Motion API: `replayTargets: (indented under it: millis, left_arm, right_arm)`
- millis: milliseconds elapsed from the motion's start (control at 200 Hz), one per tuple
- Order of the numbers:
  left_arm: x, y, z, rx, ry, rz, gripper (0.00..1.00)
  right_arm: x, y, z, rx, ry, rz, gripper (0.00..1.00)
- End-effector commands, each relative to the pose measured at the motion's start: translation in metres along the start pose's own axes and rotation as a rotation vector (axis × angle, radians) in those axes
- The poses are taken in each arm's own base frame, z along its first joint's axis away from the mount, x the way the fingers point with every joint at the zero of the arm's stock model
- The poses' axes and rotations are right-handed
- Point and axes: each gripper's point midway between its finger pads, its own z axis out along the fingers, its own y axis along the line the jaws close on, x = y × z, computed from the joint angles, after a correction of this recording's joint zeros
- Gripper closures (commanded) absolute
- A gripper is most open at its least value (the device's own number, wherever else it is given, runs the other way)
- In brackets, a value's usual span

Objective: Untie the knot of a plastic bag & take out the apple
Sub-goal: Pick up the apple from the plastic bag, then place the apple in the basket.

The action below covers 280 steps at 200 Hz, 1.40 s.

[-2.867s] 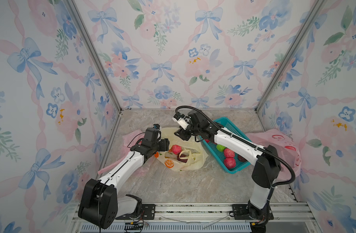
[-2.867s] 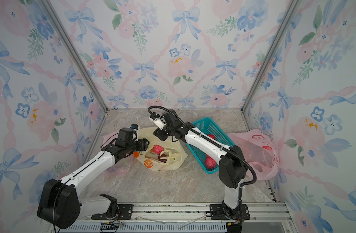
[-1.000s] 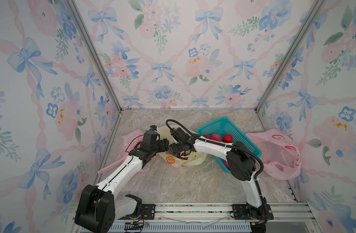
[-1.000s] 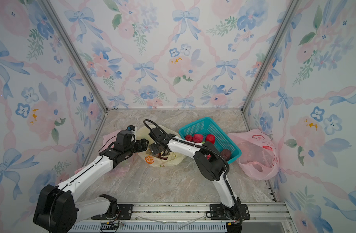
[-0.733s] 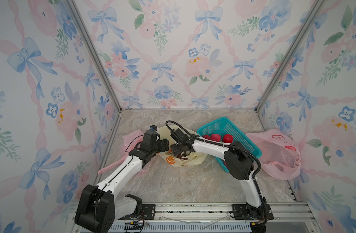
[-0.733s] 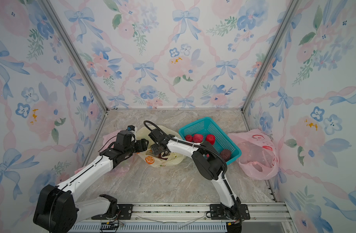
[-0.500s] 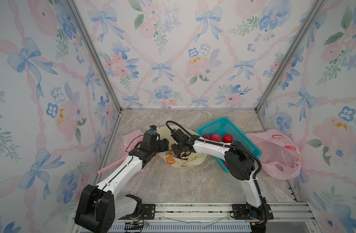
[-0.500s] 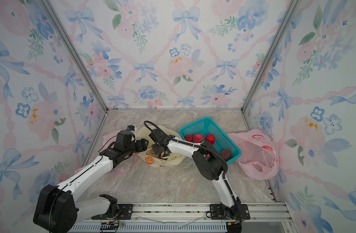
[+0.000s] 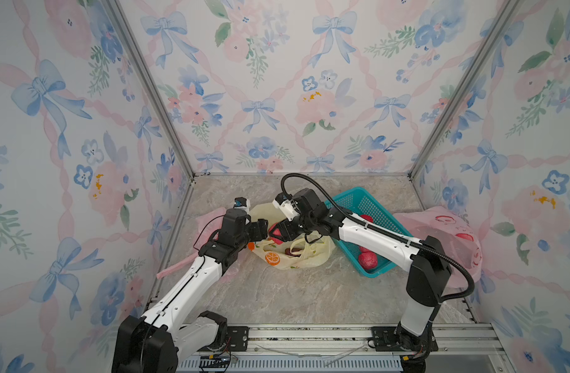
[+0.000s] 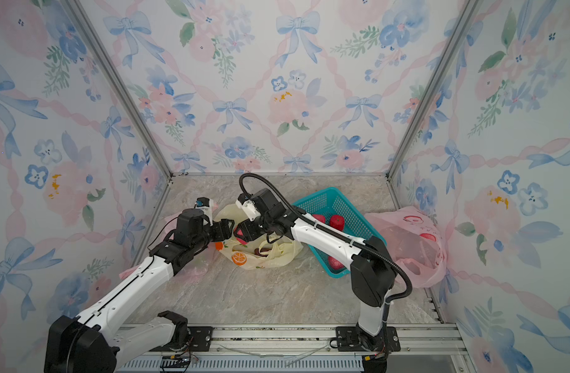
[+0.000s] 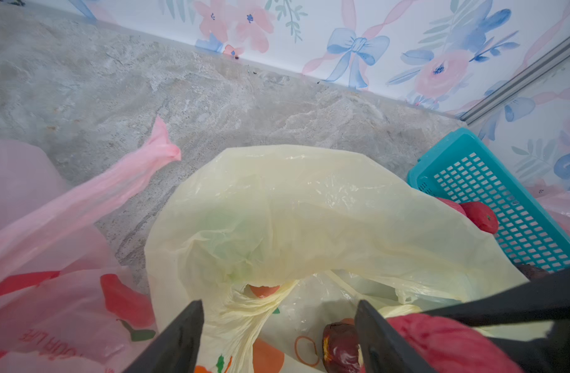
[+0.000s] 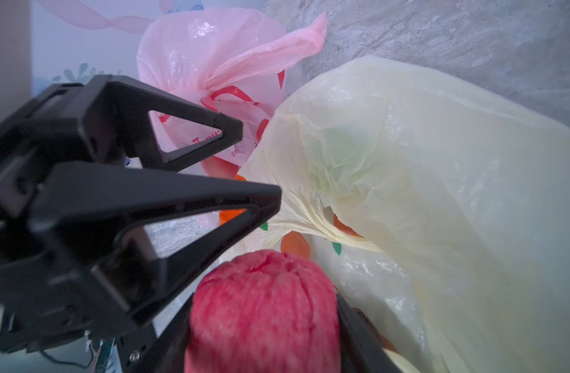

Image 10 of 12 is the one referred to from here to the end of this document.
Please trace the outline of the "yellow knotted plastic bag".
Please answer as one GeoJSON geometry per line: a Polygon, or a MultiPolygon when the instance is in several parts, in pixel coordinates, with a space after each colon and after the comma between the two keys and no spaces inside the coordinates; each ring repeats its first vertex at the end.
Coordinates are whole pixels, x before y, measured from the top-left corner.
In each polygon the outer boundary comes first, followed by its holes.
{"type": "Polygon", "coordinates": [[[214,248],[229,262],[244,270],[261,270],[284,267],[292,262],[303,250],[303,245],[295,240],[283,237],[277,239],[262,234],[258,239],[244,243],[232,237],[224,242],[216,242],[214,248]]]}

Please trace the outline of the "red apple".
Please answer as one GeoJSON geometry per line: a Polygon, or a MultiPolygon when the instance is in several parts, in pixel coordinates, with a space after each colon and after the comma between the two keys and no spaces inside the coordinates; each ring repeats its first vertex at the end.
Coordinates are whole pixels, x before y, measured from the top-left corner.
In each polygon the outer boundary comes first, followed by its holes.
{"type": "Polygon", "coordinates": [[[341,232],[344,231],[345,224],[345,218],[338,214],[334,214],[329,220],[329,226],[341,232]]]}

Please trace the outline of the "pink crinkled toy ball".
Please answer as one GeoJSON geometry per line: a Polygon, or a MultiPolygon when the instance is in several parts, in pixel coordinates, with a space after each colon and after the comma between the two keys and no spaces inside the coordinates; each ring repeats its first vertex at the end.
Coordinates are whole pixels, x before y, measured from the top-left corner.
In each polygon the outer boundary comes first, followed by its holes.
{"type": "Polygon", "coordinates": [[[341,272],[345,266],[332,256],[328,257],[328,266],[332,272],[341,272]]]}

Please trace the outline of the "pink printed plastic bag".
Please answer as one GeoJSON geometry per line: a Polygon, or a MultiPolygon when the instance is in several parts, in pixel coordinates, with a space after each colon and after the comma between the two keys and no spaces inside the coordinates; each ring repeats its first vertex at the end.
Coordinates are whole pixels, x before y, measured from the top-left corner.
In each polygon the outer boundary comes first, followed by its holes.
{"type": "Polygon", "coordinates": [[[384,238],[393,261],[415,288],[431,288],[444,279],[448,264],[444,240],[420,210],[410,206],[364,217],[384,238]]]}

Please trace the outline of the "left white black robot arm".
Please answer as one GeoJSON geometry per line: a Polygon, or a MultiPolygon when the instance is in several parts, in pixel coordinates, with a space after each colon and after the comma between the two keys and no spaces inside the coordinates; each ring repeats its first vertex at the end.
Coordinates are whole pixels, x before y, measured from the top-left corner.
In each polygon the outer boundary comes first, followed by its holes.
{"type": "Polygon", "coordinates": [[[120,332],[155,290],[177,275],[210,244],[232,237],[231,219],[212,219],[210,208],[187,208],[140,266],[108,295],[77,316],[60,316],[47,338],[46,372],[114,372],[157,347],[185,351],[191,337],[186,317],[160,312],[148,323],[120,332]]]}

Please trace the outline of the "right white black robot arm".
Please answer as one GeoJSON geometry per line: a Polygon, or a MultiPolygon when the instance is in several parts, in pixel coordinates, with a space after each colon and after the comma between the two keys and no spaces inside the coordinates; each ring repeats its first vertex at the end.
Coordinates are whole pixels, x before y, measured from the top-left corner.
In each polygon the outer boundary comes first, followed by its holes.
{"type": "Polygon", "coordinates": [[[381,351],[387,344],[387,317],[397,273],[384,242],[365,240],[335,230],[312,214],[277,199],[264,188],[242,193],[236,202],[246,218],[234,235],[250,242],[260,236],[288,237],[312,246],[339,261],[350,272],[353,294],[360,302],[356,323],[357,344],[366,351],[381,351]]]}

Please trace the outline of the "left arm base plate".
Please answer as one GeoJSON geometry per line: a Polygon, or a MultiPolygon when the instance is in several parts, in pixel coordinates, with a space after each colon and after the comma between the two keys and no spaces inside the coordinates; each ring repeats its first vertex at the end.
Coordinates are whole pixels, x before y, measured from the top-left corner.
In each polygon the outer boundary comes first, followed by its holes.
{"type": "Polygon", "coordinates": [[[182,332],[178,332],[179,341],[153,348],[151,352],[209,352],[214,328],[212,326],[188,326],[182,332]]]}

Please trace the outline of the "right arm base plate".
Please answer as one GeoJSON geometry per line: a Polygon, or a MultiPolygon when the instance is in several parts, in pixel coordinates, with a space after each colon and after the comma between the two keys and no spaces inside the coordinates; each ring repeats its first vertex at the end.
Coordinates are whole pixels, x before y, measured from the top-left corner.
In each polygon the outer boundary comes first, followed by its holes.
{"type": "Polygon", "coordinates": [[[338,326],[335,332],[338,351],[376,354],[401,351],[397,330],[394,327],[383,326],[376,336],[370,335],[359,326],[338,326]]]}

